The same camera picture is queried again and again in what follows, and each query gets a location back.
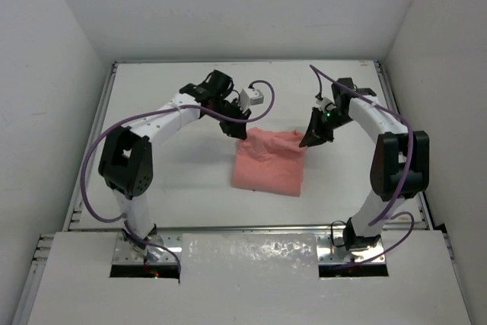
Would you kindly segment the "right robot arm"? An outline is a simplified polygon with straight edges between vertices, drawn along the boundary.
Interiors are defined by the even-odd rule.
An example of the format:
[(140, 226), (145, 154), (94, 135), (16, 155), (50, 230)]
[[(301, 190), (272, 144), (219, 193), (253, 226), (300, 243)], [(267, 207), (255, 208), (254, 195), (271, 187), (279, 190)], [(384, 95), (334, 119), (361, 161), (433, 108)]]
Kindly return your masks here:
[(334, 81), (331, 89), (332, 98), (316, 95), (317, 105), (300, 145), (332, 142), (335, 130), (351, 122), (374, 142), (371, 192), (342, 232), (346, 250), (363, 250), (379, 241), (386, 221), (406, 200), (428, 187), (430, 139), (384, 107), (372, 89), (357, 88), (350, 78)]

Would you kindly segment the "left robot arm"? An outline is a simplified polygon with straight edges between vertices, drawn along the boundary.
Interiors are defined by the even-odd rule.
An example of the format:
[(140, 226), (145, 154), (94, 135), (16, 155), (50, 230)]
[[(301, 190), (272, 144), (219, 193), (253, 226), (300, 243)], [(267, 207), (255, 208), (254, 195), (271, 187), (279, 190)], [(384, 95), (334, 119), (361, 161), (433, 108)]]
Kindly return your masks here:
[(247, 137), (245, 121), (251, 115), (252, 99), (263, 102), (260, 92), (243, 89), (232, 101), (233, 79), (214, 70), (200, 84), (189, 83), (157, 115), (143, 117), (130, 126), (108, 133), (98, 172), (116, 197), (124, 235), (139, 253), (146, 254), (145, 241), (162, 244), (149, 214), (146, 191), (153, 175), (153, 147), (165, 142), (184, 126), (201, 119), (210, 110), (218, 114), (222, 132), (235, 139)]

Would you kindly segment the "salmon pink t-shirt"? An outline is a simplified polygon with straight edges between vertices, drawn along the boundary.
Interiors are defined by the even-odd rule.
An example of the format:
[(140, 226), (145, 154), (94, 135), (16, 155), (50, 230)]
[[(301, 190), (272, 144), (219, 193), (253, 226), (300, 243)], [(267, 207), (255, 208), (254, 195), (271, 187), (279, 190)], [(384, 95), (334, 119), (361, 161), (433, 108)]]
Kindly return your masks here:
[(249, 129), (237, 143), (232, 187), (299, 197), (307, 151), (300, 146), (303, 137), (297, 130)]

